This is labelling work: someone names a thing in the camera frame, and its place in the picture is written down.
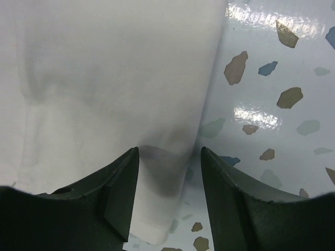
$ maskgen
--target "brown speck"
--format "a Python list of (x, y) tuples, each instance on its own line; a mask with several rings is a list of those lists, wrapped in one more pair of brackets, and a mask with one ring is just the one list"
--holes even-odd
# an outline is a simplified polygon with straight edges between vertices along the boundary
[(255, 133), (258, 130), (258, 128), (259, 127), (257, 125), (246, 124), (246, 125), (243, 126), (242, 130), (247, 135), (251, 135), (252, 133)]
[(234, 56), (225, 69), (225, 76), (229, 85), (238, 84), (243, 76), (245, 62), (248, 59), (248, 53), (243, 51), (240, 55)]
[(279, 41), (287, 47), (294, 48), (299, 38), (278, 20), (276, 20), (276, 27)]
[(206, 238), (198, 237), (195, 239), (193, 246), (197, 249), (197, 251), (207, 251), (209, 250), (209, 241)]
[(194, 223), (191, 231), (192, 232), (198, 232), (201, 229), (203, 229), (203, 226), (201, 225), (201, 223), (200, 222), (196, 222), (196, 223)]
[(333, 182), (333, 184), (335, 185), (335, 171), (329, 168), (326, 168), (327, 174), (329, 175), (329, 178), (331, 179), (331, 181)]
[(164, 247), (162, 251), (182, 251), (180, 248)]
[(299, 196), (309, 198), (308, 193), (303, 188), (300, 188)]
[(262, 161), (268, 161), (270, 159), (274, 158), (274, 150), (273, 149), (267, 149), (261, 156), (260, 160)]
[(277, 106), (283, 109), (291, 109), (298, 101), (304, 97), (302, 89), (299, 87), (292, 87), (284, 92), (278, 99)]

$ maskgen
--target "speckled floor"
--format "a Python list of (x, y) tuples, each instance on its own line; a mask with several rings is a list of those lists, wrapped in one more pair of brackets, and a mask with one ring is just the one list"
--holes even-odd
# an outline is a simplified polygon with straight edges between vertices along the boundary
[[(334, 191), (335, 1), (231, 0), (226, 18), (196, 152), (296, 195)], [(168, 241), (125, 249), (214, 250), (196, 157)]]

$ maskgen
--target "white cloth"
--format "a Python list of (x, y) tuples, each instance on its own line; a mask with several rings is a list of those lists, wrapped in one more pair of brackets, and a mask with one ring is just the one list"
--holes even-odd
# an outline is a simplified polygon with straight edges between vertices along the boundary
[(18, 173), (16, 188), (53, 192), (139, 146), (131, 233), (163, 243), (225, 7), (224, 0), (15, 0), (26, 107), (20, 165), (6, 169)]

